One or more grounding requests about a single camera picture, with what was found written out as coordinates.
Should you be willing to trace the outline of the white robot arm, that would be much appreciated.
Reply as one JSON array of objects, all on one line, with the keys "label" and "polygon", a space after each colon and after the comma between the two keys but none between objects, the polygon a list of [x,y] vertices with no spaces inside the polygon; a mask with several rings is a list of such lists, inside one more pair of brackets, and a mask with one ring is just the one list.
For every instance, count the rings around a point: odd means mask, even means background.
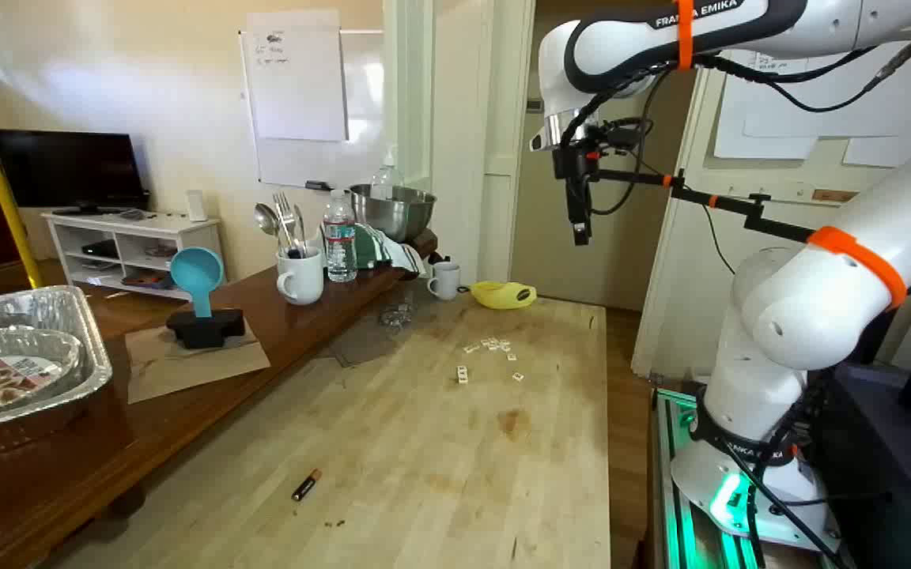
[{"label": "white robot arm", "polygon": [[[911,57],[911,0],[673,0],[558,25],[537,50],[544,128],[535,141],[567,183],[572,235],[592,235],[588,183],[602,148],[592,112],[603,101],[689,65],[791,91],[804,80],[794,59],[826,76],[879,45]],[[742,50],[785,65],[742,65]],[[734,537],[833,548],[823,480],[791,451],[794,405],[807,379],[842,363],[908,291],[911,159],[828,223],[798,228],[785,248],[737,267],[692,442],[671,460],[681,495]]]}]

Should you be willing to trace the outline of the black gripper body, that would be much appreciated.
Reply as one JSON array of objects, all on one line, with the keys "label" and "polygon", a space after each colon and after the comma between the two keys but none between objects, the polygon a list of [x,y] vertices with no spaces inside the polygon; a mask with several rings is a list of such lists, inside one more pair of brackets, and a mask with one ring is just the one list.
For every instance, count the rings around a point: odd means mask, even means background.
[{"label": "black gripper body", "polygon": [[555,178],[567,183],[567,212],[572,239],[586,247],[592,239],[592,194],[588,179],[598,174],[598,160],[606,151],[632,151],[639,132],[624,120],[606,120],[598,125],[582,125],[575,139],[555,148]]}]

